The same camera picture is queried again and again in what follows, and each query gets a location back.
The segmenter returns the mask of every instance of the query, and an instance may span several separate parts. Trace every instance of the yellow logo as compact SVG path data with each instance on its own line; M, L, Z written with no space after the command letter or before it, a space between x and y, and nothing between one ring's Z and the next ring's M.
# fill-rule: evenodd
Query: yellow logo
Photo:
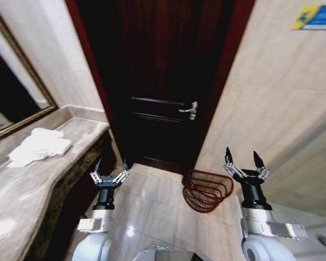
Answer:
M319 12L321 8L320 4L309 4L305 5L293 25L291 26L292 30L299 30L303 26L305 26L307 23L310 22L314 18L314 16Z

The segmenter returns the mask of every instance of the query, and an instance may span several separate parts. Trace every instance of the gold mirror frame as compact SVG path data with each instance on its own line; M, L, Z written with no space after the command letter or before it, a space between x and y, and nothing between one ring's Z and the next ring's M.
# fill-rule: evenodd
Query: gold mirror frame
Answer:
M11 31L9 30L9 28L7 27L7 25L5 24L5 22L1 18L1 16L0 16L0 31L4 35L5 39L9 43L9 45L11 46L12 50L18 56L19 60L21 61L21 63L23 64L23 66L25 67L25 69L27 70L27 72L29 73L29 75L31 76L33 81L35 82L36 86L39 88L39 90L42 92L42 94L44 95L44 97L46 98L46 100L49 103L49 107L43 109L42 111L24 119L18 123L12 124L11 126L5 128L3 130L0 130L0 139L2 139L5 136L28 125L29 123L42 118L43 116L47 115L48 113L51 113L52 111L56 110L58 108L58 106L55 103L55 101L53 100L53 98L51 97L51 95L49 94L49 92L47 91L47 89L46 89L45 85L43 84L42 80L40 79L39 75L36 73L32 64L30 63L30 61L24 54L22 48L19 46L19 44L17 43L14 36L11 34Z

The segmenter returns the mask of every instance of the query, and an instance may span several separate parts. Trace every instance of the mirror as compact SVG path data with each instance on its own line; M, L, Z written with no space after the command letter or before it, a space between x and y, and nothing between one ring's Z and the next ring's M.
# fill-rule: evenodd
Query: mirror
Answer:
M0 16L0 138L56 108Z

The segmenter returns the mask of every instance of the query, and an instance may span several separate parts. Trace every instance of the sign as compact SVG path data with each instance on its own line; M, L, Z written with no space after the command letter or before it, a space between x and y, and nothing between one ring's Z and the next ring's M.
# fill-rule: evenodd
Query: sign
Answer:
M326 30L326 5L320 5L320 4L305 5L301 9L291 29L292 30Z

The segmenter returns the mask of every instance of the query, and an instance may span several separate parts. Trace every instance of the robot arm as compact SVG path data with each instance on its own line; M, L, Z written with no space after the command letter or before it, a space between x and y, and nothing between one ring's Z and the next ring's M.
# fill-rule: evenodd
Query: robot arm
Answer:
M95 185L99 187L97 203L93 206L92 218L81 219L77 230L89 235L76 247L73 261L107 261L112 240L108 232L112 225L112 211L115 209L114 192L129 176L126 161L123 171L118 176L100 176L99 164L90 173Z
M248 261L296 260L293 254L275 237L295 240L307 238L302 225L276 222L272 207L262 192L270 170L254 151L256 170L240 169L233 163L229 148L226 149L224 169L242 186L244 201L241 203L243 218L243 252Z

